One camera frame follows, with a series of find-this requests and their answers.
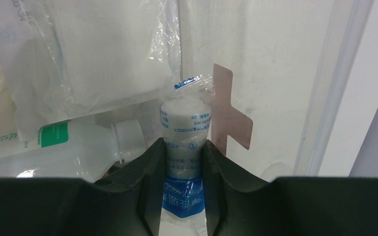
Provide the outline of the white bottle green label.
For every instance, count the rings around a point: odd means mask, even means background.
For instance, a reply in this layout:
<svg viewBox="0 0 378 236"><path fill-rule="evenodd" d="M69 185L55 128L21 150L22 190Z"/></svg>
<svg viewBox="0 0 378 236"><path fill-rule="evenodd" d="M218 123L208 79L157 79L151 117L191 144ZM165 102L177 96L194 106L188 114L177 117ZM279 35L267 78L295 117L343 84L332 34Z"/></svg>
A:
<svg viewBox="0 0 378 236"><path fill-rule="evenodd" d="M142 155L146 144L137 120L106 128L65 121L45 126L30 141L16 133L0 136L0 177L67 177L101 179L116 163Z"/></svg>

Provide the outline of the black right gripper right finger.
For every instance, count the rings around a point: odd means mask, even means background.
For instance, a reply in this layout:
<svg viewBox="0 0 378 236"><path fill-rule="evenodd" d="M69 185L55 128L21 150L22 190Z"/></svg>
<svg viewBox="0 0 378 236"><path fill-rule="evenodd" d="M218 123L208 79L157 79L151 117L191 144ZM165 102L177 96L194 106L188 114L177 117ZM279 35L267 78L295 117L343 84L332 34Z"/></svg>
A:
<svg viewBox="0 0 378 236"><path fill-rule="evenodd" d="M202 155L210 236L378 236L378 178L267 182L225 157L211 141Z"/></svg>

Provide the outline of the clear plastic medicine box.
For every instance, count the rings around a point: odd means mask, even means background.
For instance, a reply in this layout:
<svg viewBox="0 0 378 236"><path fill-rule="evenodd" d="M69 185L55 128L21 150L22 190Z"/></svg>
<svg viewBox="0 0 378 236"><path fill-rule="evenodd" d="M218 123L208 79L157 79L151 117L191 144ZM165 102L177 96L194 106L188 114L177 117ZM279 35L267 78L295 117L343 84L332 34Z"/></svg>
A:
<svg viewBox="0 0 378 236"><path fill-rule="evenodd" d="M0 0L0 67L10 97L7 75L24 40L13 2ZM166 87L211 75L207 139L266 180L316 175L373 1L176 2L179 72L156 98L60 122L109 128L135 119L147 149L162 137Z"/></svg>

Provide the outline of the white gauze packet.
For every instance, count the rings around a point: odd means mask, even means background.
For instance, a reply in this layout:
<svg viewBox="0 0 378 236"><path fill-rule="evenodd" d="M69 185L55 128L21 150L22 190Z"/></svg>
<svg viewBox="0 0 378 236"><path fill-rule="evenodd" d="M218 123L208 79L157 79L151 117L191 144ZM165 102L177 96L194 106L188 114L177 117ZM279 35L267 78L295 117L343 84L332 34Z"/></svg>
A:
<svg viewBox="0 0 378 236"><path fill-rule="evenodd" d="M15 0L24 40L7 75L20 140L156 98L180 67L175 0Z"/></svg>

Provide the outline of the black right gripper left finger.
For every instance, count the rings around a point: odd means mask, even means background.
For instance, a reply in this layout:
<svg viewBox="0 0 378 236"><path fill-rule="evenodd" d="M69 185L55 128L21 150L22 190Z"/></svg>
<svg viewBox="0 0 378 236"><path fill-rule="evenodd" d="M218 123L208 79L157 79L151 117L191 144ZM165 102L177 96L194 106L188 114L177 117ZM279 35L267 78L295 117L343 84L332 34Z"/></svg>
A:
<svg viewBox="0 0 378 236"><path fill-rule="evenodd" d="M94 183L80 178L0 178L0 236L156 236L165 144Z"/></svg>

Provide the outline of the white bottle blue label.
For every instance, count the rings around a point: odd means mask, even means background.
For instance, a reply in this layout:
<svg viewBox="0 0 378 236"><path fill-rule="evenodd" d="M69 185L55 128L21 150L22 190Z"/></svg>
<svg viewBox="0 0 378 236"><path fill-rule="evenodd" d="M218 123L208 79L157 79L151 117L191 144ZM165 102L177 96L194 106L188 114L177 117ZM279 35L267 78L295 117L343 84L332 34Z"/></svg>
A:
<svg viewBox="0 0 378 236"><path fill-rule="evenodd" d="M212 76L197 75L167 86L159 108L166 148L163 220L188 227L196 236L208 234L201 160L214 94Z"/></svg>

